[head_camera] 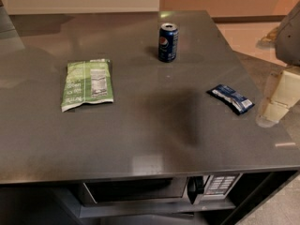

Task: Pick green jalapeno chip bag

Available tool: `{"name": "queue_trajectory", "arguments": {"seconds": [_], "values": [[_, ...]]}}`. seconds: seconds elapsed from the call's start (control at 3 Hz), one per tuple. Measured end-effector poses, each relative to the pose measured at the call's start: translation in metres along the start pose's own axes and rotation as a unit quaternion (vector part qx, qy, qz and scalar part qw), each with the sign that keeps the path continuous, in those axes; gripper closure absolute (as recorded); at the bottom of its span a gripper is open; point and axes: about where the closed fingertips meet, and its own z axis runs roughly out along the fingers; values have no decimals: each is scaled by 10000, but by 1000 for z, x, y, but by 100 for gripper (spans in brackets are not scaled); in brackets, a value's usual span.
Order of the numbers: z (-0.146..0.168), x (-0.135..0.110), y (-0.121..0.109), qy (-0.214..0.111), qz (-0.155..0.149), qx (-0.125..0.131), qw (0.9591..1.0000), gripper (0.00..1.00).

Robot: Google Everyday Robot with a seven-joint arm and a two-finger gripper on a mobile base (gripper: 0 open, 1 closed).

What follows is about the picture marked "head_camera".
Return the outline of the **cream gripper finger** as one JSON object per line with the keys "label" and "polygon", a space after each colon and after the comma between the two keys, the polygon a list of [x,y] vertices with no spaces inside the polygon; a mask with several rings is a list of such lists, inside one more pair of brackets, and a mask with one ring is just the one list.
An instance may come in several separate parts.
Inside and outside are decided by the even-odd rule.
{"label": "cream gripper finger", "polygon": [[262,128],[277,124],[300,100],[300,67],[286,67],[271,72],[256,117]]}

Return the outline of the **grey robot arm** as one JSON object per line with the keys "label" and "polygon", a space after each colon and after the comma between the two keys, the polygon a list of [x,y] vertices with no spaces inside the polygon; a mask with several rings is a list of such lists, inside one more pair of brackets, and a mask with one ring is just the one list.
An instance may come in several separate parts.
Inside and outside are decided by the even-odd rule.
{"label": "grey robot arm", "polygon": [[267,78],[256,117],[257,124],[263,128],[277,124],[300,100],[300,2],[278,27],[275,54],[287,67]]}

